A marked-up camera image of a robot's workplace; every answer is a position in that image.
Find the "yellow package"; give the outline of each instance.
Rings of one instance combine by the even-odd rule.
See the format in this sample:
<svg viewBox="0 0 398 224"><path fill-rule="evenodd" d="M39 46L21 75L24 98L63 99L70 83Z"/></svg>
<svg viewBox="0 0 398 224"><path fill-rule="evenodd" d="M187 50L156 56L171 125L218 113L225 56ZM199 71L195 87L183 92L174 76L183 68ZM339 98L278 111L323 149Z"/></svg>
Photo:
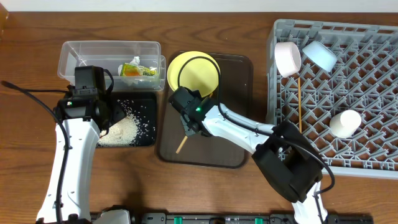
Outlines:
<svg viewBox="0 0 398 224"><path fill-rule="evenodd" d="M131 65L125 63L122 67L120 76L154 76L156 75L155 70L151 70L141 65Z"/></svg>

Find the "yellow bowl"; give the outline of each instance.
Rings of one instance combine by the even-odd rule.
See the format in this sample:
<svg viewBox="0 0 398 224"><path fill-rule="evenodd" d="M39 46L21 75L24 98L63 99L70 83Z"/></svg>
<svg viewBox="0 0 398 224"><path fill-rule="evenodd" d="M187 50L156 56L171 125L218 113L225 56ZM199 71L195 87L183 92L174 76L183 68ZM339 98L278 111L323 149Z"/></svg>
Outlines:
<svg viewBox="0 0 398 224"><path fill-rule="evenodd" d="M216 60L203 52L191 51L177 56L167 69L167 82L173 91L178 88L178 73L182 66L193 57L202 56L212 60L218 66ZM190 90L199 90L202 97L213 93L218 86L218 74L215 66L206 59L198 58L190 61L184 67L180 75L180 85Z"/></svg>

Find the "plastic dish rack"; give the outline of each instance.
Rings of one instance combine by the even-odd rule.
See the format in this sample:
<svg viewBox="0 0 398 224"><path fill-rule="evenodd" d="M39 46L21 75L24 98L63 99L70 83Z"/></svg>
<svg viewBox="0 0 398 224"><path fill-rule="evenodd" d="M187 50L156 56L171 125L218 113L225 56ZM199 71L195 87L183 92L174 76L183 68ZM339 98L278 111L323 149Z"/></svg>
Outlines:
<svg viewBox="0 0 398 224"><path fill-rule="evenodd" d="M338 57L333 70L322 70L301 52L301 70L282 78L275 44L291 41L301 51L313 40ZM299 126L300 77L302 132L332 171L398 179L398 27L280 19L267 46L267 122L289 120ZM336 138L330 119L347 109L361 114L361 126L352 138Z"/></svg>

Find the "wooden skewer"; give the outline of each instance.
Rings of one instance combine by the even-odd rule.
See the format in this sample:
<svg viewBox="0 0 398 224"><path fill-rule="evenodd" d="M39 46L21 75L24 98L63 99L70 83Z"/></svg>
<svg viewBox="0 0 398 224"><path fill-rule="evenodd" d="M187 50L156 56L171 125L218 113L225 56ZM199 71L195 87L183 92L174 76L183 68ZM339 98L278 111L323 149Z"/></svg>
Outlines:
<svg viewBox="0 0 398 224"><path fill-rule="evenodd" d="M298 129L300 133L302 133L302 125L301 125L301 78L298 78Z"/></svg>
<svg viewBox="0 0 398 224"><path fill-rule="evenodd" d="M181 151L181 149L182 149L182 146L184 146L184 144L185 144L185 142L187 141L187 139L188 139L188 136L185 136L183 139L182 139L182 142L180 143L180 146L178 147L178 149L175 151L175 153L180 153L180 151Z"/></svg>

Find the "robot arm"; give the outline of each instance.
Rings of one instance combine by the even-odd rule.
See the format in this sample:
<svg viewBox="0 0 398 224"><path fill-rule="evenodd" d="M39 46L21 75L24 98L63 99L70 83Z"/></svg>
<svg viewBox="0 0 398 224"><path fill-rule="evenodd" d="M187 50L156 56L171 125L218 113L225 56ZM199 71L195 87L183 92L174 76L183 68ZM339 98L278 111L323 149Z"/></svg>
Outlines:
<svg viewBox="0 0 398 224"><path fill-rule="evenodd" d="M241 146L252 154L254 162L268 183L281 196L292 202L297 222L321 223L314 195L320 188L322 166L294 144L287 145L277 140L283 138L297 142L311 153L317 154L293 124L282 122L273 126L257 123L230 111L225 105L220 104L218 108L212 99L202 100L199 92L184 87L178 88L170 96L169 102L181 114L187 136L202 132L204 135L225 138ZM282 162L278 155L286 149L291 149L291 152ZM325 221L327 212L319 196L317 200L322 219Z"/></svg>
<svg viewBox="0 0 398 224"><path fill-rule="evenodd" d="M83 118L66 119L63 126L70 136L70 150L62 185L62 218L67 221L70 215L76 218L90 220L90 179L91 166L96 144L100 138L100 129L91 121ZM58 178L63 159L65 141L60 127L55 128L57 133L57 148L53 163L49 189L39 213L37 221L55 223L54 201L57 191Z"/></svg>
<svg viewBox="0 0 398 224"><path fill-rule="evenodd" d="M53 110L69 137L69 150L65 153L65 136L57 125L57 148L50 185L37 214L36 224L90 223L90 179L95 147L100 139L100 132L125 117L119 105L110 100L113 84L105 89L104 72L107 71L100 67L77 67L76 86L69 87L69 93ZM64 156L65 172L61 173ZM59 187L61 220L57 220L56 216ZM103 215L96 223L125 224L130 223L130 218L126 211L112 211Z"/></svg>

